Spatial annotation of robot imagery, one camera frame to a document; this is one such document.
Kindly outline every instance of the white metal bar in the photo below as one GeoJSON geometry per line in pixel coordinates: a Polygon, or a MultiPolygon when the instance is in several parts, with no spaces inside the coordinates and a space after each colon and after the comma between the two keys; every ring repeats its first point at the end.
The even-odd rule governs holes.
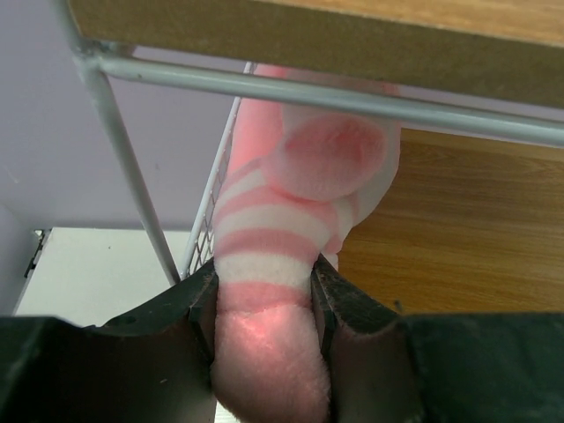
{"type": "MultiPolygon", "coordinates": [[[[243,70],[243,74],[250,73],[252,67],[253,67],[252,63],[247,63],[245,65],[245,69],[243,70]]],[[[194,220],[194,225],[192,226],[192,232],[190,232],[188,243],[186,244],[186,249],[184,251],[184,256],[182,257],[182,261],[180,265],[181,278],[186,278],[188,276],[190,262],[194,255],[196,244],[200,236],[199,229],[202,227],[202,223],[204,223],[205,213],[213,196],[213,192],[212,192],[213,183],[215,183],[215,179],[219,171],[219,165],[221,164],[221,160],[223,158],[223,154],[225,153],[227,142],[229,140],[229,137],[231,136],[231,129],[234,126],[234,121],[235,121],[235,117],[237,116],[237,110],[239,109],[240,102],[241,102],[241,98],[236,97],[233,102],[233,105],[231,106],[229,116],[227,117],[226,126],[223,129],[223,135],[221,136],[221,140],[219,141],[218,151],[215,155],[215,159],[213,160],[213,164],[211,165],[210,176],[208,177],[208,181],[205,184],[204,195],[202,196],[202,201],[200,202],[200,206],[197,210],[196,219],[194,220]]]]}
{"type": "Polygon", "coordinates": [[[94,108],[122,168],[137,211],[160,265],[166,273],[169,283],[171,285],[177,284],[180,281],[178,270],[145,185],[112,87],[109,84],[108,77],[100,71],[97,64],[96,56],[100,53],[99,44],[85,40],[80,36],[66,0],[51,0],[51,3],[73,53],[78,73],[90,93],[94,108]]]}
{"type": "Polygon", "coordinates": [[[99,60],[100,68],[108,75],[129,81],[335,108],[451,130],[564,146],[564,122],[135,58],[103,55],[99,60]]]}

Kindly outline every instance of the clamp jaw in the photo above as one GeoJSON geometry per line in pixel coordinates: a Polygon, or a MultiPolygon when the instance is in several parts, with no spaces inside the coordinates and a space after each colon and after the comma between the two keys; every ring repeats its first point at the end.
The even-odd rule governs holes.
{"type": "MultiPolygon", "coordinates": [[[[401,316],[321,256],[336,423],[564,421],[564,313],[401,316]]],[[[0,318],[0,423],[213,422],[213,261],[101,327],[0,318]]]]}

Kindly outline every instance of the metal wire rack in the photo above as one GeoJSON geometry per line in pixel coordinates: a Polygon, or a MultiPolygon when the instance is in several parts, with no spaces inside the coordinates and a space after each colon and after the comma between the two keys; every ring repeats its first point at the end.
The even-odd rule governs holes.
{"type": "Polygon", "coordinates": [[[563,122],[258,77],[253,75],[253,63],[248,63],[245,71],[239,74],[138,59],[131,54],[131,48],[81,37],[67,1],[51,0],[51,3],[64,30],[80,77],[113,146],[145,231],[171,285],[192,274],[213,254],[211,218],[229,160],[231,130],[241,97],[380,115],[449,130],[564,146],[563,122]],[[152,205],[108,77],[238,96],[219,143],[182,262],[178,266],[174,263],[152,205]]]}

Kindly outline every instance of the stuffed animal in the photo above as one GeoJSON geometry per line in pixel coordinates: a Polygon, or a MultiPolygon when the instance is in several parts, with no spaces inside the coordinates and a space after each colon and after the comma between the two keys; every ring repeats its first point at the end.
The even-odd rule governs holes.
{"type": "MultiPolygon", "coordinates": [[[[367,92],[390,89],[302,70],[279,74],[367,92]]],[[[319,254],[338,266],[345,237],[390,187],[399,126],[320,108],[264,102],[265,110],[261,104],[241,102],[236,161],[212,219],[219,293],[211,382],[218,400],[244,422],[325,423],[330,377],[309,278],[319,254]]]]}

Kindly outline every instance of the wooden board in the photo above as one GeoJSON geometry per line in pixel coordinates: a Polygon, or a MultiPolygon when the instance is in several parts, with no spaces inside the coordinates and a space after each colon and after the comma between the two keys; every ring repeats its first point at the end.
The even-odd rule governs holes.
{"type": "Polygon", "coordinates": [[[340,271],[406,312],[564,310],[564,150],[405,130],[340,271]]]}
{"type": "Polygon", "coordinates": [[[561,0],[69,0],[89,38],[564,108],[561,0]]]}

